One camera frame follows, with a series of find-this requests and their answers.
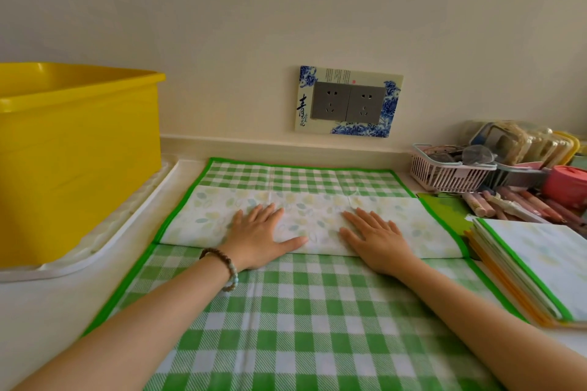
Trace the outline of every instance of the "beige wall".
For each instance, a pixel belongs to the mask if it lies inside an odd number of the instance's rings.
[[[161,133],[403,150],[471,118],[587,132],[587,0],[1,0],[0,59],[158,69]],[[388,139],[293,132],[301,64],[405,75]]]

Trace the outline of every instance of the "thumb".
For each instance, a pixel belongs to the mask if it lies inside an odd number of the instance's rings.
[[[288,239],[282,243],[277,243],[276,246],[279,251],[279,256],[283,254],[287,254],[288,252],[293,252],[296,249],[299,249],[304,244],[308,242],[308,237],[296,237],[292,239]]]
[[[341,234],[342,239],[345,240],[353,249],[356,249],[356,247],[363,242],[363,240],[356,236],[353,231],[347,229],[346,227],[341,227],[339,233]]]

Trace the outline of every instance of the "forearm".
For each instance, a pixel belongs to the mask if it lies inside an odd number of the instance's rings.
[[[397,276],[511,390],[585,389],[587,360],[421,260]]]
[[[78,340],[16,390],[142,389],[229,279],[208,255]]]

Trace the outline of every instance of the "hand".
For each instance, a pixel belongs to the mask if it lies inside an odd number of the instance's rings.
[[[350,212],[342,215],[355,224],[363,239],[346,227],[341,227],[341,237],[375,272],[399,276],[404,268],[419,261],[393,221],[385,222],[375,212],[369,214],[358,208],[356,215]]]
[[[306,237],[297,237],[276,243],[273,231],[283,217],[283,209],[275,212],[274,209],[273,203],[266,209],[259,204],[246,217],[243,217],[242,210],[235,213],[226,241],[218,248],[232,260],[239,272],[260,268],[307,242]]]

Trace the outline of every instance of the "green checkered cloth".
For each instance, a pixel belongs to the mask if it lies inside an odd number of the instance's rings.
[[[184,271],[201,252],[151,248],[109,316]],[[498,303],[466,260],[427,263]],[[239,279],[192,323],[147,390],[500,389],[413,292],[359,258],[286,254]]]
[[[198,185],[331,195],[413,196],[390,170],[263,166],[221,158],[210,160]]]

